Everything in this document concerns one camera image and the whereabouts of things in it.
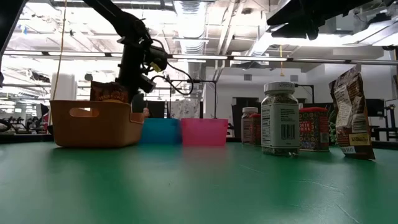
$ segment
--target ceiling light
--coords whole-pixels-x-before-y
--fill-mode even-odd
[[[180,60],[178,60],[178,62],[206,63],[206,60],[180,59]]]
[[[49,52],[51,56],[59,56],[61,52]],[[97,52],[62,52],[62,56],[74,56],[74,57],[104,57],[104,53]]]
[[[196,38],[180,38],[180,37],[173,37],[173,41],[180,41],[180,42],[209,42],[209,39],[196,39]]]
[[[54,1],[56,1],[56,2],[65,2],[65,0],[54,0]],[[83,0],[68,0],[68,2],[84,2]],[[156,6],[159,6],[160,5],[160,2],[157,2],[157,1],[145,1],[145,2],[142,2],[142,1],[120,1],[120,0],[115,0],[115,1],[112,1],[113,2],[113,4],[146,4],[146,5],[156,5]],[[172,6],[172,4],[171,3],[165,3],[165,6]]]
[[[6,50],[5,55],[42,55],[38,51],[27,51],[27,50]]]
[[[364,65],[398,65],[398,61],[396,60],[352,60],[350,62]]]
[[[0,109],[14,109],[12,105],[0,105]]]
[[[344,63],[342,59],[320,59],[320,58],[294,58],[294,62],[312,62],[312,63]]]
[[[228,58],[228,56],[221,56],[221,55],[173,55],[173,58],[226,60]]]
[[[279,57],[244,57],[244,56],[234,56],[234,60],[242,61],[262,61],[262,62],[285,62],[287,58]]]
[[[122,57],[123,54],[122,53],[113,53],[111,54],[112,57]]]

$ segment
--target green table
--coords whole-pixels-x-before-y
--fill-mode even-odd
[[[1,223],[397,223],[398,151],[0,146]]]

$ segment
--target product label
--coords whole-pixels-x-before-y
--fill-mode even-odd
[[[261,139],[265,147],[299,147],[299,106],[286,103],[261,107]]]
[[[300,122],[300,132],[310,133],[312,131],[311,121]]]
[[[353,116],[353,133],[367,133],[365,114],[354,114]]]
[[[242,143],[249,143],[251,140],[251,119],[242,118]]]
[[[355,147],[354,146],[341,147],[341,151],[343,151],[344,154],[354,154]]]
[[[344,127],[349,126],[349,119],[351,116],[352,104],[349,99],[349,94],[347,91],[347,86],[343,85],[342,87],[335,90],[335,97],[338,104],[338,113],[337,113],[337,123],[336,127]]]
[[[369,135],[367,133],[349,134],[350,146],[369,146]]]

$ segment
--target bottle cap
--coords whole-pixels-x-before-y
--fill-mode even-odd
[[[294,83],[291,82],[271,82],[264,85],[264,93],[269,91],[285,91],[294,93]]]
[[[243,113],[258,113],[259,108],[247,107],[247,108],[243,108],[242,112]]]

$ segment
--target basket handle hole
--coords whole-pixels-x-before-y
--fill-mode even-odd
[[[72,108],[69,110],[69,114],[72,117],[95,118],[100,111],[96,108]]]

